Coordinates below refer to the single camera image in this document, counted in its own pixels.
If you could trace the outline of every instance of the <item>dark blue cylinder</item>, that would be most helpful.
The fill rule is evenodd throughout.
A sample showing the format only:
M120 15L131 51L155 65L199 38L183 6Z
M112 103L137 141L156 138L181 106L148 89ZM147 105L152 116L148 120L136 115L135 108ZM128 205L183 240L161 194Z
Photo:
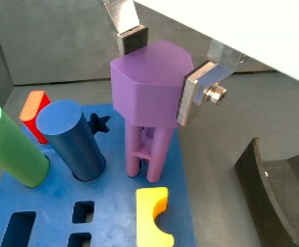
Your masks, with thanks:
M76 179L97 178L105 166L104 157L77 102L63 99L51 103L39 114L36 125Z

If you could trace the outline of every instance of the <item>purple block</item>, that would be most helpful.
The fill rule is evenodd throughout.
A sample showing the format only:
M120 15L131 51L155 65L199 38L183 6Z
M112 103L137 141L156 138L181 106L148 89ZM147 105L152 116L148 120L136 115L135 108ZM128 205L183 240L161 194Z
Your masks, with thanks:
M113 107L132 125L176 128L191 54L157 41L111 63Z
M193 69L191 54L157 41L111 63L113 107L125 118L127 174L148 161L147 179L160 179L176 121L184 76Z

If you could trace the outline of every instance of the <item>yellow block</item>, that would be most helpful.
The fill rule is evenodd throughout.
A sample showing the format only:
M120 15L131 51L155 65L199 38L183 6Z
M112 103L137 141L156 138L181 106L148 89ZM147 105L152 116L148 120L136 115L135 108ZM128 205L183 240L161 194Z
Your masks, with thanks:
M155 224L159 213L167 210L168 189L165 187L136 190L136 246L171 247L173 236Z

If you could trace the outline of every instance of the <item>rectangular hole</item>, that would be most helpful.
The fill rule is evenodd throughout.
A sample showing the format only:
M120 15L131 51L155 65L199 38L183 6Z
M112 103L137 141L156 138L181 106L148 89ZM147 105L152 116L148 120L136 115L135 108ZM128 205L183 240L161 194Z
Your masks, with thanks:
M91 247L91 241L89 233L73 233L68 239L68 247Z
M91 223L93 220L93 202L77 202L73 206L72 223Z
M12 214L0 247L28 246L35 218L36 212L33 211Z

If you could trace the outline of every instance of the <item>blue board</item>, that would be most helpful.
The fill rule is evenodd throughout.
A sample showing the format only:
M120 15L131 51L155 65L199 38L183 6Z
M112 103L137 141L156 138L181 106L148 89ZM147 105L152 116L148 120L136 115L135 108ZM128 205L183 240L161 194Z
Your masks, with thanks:
M92 247L136 246L135 190L159 186L168 188L168 210L159 215L157 226L165 233L173 235L173 246L196 246L176 132L160 181L157 183L147 181L145 165L137 177L129 178L125 175L123 117L111 104L83 106L83 110L87 118L92 112L100 117L111 116L107 123L109 132L95 135L105 157L105 170L95 181L81 182L75 179L51 145L37 144L24 128L24 133L51 159L51 171L44 182L35 189L28 189L7 173L3 174L0 246L23 247L21 237L16 238L16 236L27 231L29 238L24 242L28 242L29 247L79 247L87 239L91 240ZM93 220L89 223L73 223L83 222L83 212L91 210L92 206L84 202L93 202Z

